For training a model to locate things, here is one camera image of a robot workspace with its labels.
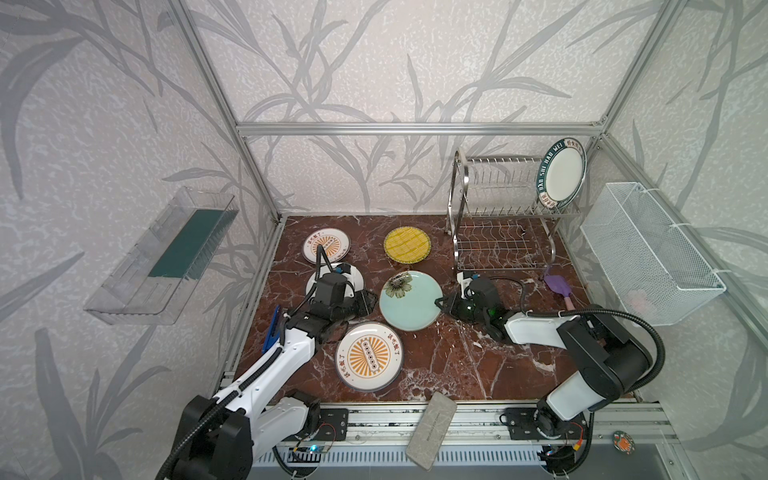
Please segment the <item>dark green rimmed white plate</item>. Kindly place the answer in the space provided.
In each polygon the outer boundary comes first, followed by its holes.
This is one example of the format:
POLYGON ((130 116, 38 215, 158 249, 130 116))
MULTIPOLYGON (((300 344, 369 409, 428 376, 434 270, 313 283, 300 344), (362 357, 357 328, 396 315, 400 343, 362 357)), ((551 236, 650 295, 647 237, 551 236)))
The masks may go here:
POLYGON ((579 192, 586 175, 585 149, 575 138, 555 142, 542 158, 536 176, 539 202, 550 210, 564 209, 579 192))

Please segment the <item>light green flower plate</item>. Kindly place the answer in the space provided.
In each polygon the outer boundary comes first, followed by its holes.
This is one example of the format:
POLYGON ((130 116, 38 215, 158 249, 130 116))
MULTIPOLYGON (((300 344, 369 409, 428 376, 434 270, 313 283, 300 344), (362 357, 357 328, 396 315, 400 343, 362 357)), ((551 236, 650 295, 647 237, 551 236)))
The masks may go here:
POLYGON ((443 296, 438 282, 420 271, 404 271, 384 284, 379 307, 385 321, 403 331, 419 331, 440 315, 435 301, 443 296))

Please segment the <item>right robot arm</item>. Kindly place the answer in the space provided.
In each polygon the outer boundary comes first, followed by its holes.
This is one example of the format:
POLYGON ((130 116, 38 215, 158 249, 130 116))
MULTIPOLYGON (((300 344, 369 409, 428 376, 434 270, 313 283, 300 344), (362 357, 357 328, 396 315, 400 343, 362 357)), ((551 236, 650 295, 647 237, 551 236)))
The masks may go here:
POLYGON ((549 440, 562 439, 575 427, 576 443, 539 455, 545 472, 555 479, 568 477, 588 458, 596 412, 661 373, 666 349, 660 334, 636 315, 597 304, 552 312, 524 305, 510 309, 495 278, 474 272, 459 273, 458 282, 457 291, 435 299, 441 313, 481 327, 500 343, 561 349, 574 363, 575 372, 542 397, 528 419, 510 410, 500 418, 512 435, 528 427, 549 440))

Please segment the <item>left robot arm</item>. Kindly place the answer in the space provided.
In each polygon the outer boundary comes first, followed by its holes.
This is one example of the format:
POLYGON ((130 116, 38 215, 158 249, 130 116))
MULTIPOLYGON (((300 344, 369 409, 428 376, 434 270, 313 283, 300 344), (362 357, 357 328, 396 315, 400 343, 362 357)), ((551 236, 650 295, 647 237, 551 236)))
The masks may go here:
POLYGON ((338 326, 371 314, 377 301, 357 267, 331 263, 318 247, 310 289, 276 323, 275 342, 230 385, 186 405, 157 478, 244 479, 254 461, 282 440, 314 432, 318 399, 298 392, 269 402, 338 326))

